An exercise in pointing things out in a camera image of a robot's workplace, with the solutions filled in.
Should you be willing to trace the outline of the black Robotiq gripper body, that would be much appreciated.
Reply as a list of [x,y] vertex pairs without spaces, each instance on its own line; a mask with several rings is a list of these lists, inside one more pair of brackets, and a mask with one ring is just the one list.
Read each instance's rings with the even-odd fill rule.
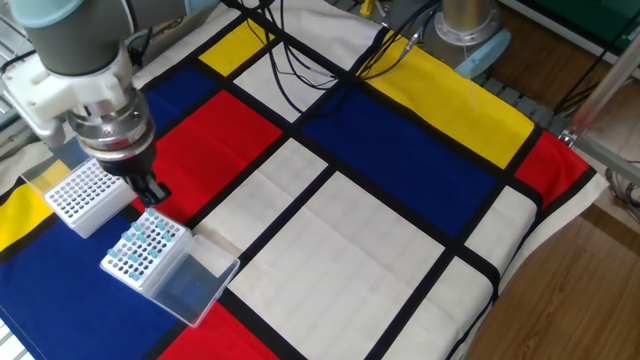
[[156,179],[152,167],[156,158],[156,144],[152,142],[140,153],[124,160],[101,161],[101,167],[109,174],[127,177],[146,179],[150,176]]

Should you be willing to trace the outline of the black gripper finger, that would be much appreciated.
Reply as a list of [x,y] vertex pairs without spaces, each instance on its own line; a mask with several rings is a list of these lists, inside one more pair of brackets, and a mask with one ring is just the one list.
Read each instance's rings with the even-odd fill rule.
[[142,202],[145,205],[159,205],[171,195],[170,189],[156,180],[154,173],[148,173],[142,180]]
[[144,206],[153,204],[153,192],[144,176],[127,175],[124,177],[124,181],[137,194]]

